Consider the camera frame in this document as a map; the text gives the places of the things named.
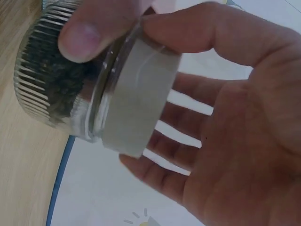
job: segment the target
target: white lid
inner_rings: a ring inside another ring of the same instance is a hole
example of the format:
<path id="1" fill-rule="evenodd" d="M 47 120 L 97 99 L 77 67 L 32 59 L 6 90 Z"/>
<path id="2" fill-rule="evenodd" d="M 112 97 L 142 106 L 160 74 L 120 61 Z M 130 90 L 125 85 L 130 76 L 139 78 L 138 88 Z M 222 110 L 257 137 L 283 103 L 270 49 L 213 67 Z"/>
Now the white lid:
<path id="1" fill-rule="evenodd" d="M 143 33 L 123 66 L 110 100 L 103 145 L 140 157 L 173 86 L 181 55 L 151 42 Z"/>

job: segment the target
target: wooden surface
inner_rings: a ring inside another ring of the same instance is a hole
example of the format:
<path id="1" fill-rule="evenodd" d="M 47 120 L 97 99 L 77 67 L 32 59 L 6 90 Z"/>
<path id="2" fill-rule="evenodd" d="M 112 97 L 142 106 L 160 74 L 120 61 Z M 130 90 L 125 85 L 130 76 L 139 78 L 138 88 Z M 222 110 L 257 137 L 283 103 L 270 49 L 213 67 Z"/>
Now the wooden surface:
<path id="1" fill-rule="evenodd" d="M 0 0 L 0 225 L 44 226 L 67 134 L 32 120 L 13 89 L 18 45 L 40 0 Z"/>

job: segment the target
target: blue edge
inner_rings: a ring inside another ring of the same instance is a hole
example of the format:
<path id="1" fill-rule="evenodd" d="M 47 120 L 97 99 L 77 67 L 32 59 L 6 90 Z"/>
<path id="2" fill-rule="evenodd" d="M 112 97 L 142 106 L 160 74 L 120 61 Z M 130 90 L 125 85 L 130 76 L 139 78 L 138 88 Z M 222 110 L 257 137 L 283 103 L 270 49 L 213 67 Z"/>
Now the blue edge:
<path id="1" fill-rule="evenodd" d="M 53 191 L 52 191 L 52 195 L 51 195 L 51 200 L 50 200 L 50 205 L 49 205 L 49 209 L 48 209 L 48 215 L 47 215 L 47 219 L 46 219 L 46 226 L 50 226 L 51 225 L 51 219 L 52 219 L 52 215 L 53 215 L 53 210 L 55 208 L 55 202 L 56 202 L 56 198 L 57 198 L 57 194 L 58 194 L 58 190 L 60 189 L 60 185 L 63 179 L 63 175 L 65 172 L 65 168 L 70 156 L 70 152 L 71 149 L 73 147 L 75 141 L 75 137 L 74 136 L 69 136 L 63 156 L 62 156 L 62 160 L 60 163 L 60 166 L 58 168 L 58 172 L 57 172 L 57 176 L 55 179 L 55 185 L 53 187 Z"/>

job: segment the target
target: white paper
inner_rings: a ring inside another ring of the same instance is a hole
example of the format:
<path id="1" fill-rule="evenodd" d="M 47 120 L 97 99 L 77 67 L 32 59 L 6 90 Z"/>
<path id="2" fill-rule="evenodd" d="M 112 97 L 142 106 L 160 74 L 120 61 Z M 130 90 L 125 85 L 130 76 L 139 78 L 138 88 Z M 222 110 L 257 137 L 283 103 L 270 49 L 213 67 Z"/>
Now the white paper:
<path id="1" fill-rule="evenodd" d="M 301 32 L 299 0 L 236 0 L 244 10 Z M 196 2 L 178 0 L 177 8 Z M 244 79 L 250 70 L 226 61 L 212 50 L 186 54 L 181 71 L 222 79 Z M 172 92 L 169 100 L 196 111 L 210 114 L 212 109 Z M 183 143 L 200 142 L 182 135 L 163 123 L 157 128 Z M 189 174 L 151 152 L 149 158 L 162 166 Z M 185 208 L 160 195 L 134 178 L 119 162 L 117 153 L 101 143 L 89 144 L 76 139 L 59 189 L 52 226 L 202 226 Z"/>

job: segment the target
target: fingers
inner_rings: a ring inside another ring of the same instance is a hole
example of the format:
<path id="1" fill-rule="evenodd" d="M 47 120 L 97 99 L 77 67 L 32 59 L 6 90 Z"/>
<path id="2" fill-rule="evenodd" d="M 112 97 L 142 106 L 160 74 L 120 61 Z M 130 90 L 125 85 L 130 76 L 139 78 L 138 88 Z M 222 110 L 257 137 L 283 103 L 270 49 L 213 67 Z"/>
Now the fingers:
<path id="1" fill-rule="evenodd" d="M 147 148 L 173 165 L 191 171 L 198 148 L 176 142 L 158 131 L 154 131 Z"/>
<path id="2" fill-rule="evenodd" d="M 144 29 L 154 40 L 178 52 L 214 48 L 225 59 L 253 67 L 300 39 L 293 30 L 213 2 L 172 14 L 149 16 Z"/>
<path id="3" fill-rule="evenodd" d="M 199 139 L 207 117 L 205 114 L 167 102 L 160 120 L 188 136 Z"/>
<path id="4" fill-rule="evenodd" d="M 178 73 L 173 89 L 213 107 L 220 90 L 227 82 L 229 81 Z"/>
<path id="5" fill-rule="evenodd" d="M 163 195 L 182 204 L 187 176 L 167 170 L 146 157 L 140 159 L 120 155 L 120 161 L 138 179 Z"/>
<path id="6" fill-rule="evenodd" d="M 85 0 L 59 37 L 61 53 L 76 63 L 97 56 L 123 35 L 152 0 Z"/>

